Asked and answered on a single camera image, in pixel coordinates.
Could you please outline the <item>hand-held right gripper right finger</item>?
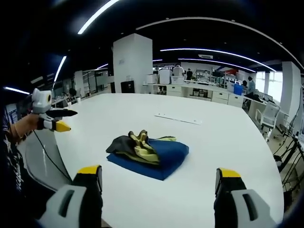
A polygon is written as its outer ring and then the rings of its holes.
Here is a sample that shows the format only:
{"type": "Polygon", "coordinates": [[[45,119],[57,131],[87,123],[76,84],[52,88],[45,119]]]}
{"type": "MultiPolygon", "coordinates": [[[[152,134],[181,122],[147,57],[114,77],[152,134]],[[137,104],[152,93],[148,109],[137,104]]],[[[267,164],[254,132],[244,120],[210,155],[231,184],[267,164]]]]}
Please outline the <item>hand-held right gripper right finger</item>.
{"type": "Polygon", "coordinates": [[[213,208],[216,228],[276,227],[269,205],[234,170],[217,168],[213,208]]]}

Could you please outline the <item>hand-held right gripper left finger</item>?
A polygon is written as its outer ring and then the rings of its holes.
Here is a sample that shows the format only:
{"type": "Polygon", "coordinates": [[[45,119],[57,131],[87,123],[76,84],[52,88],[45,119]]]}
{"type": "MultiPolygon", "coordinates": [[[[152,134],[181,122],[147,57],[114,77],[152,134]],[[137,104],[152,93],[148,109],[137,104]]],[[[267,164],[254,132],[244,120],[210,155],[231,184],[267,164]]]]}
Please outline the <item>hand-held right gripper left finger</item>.
{"type": "Polygon", "coordinates": [[[102,207],[102,166],[84,167],[72,184],[47,201],[39,224],[43,228],[100,228],[102,207]]]}

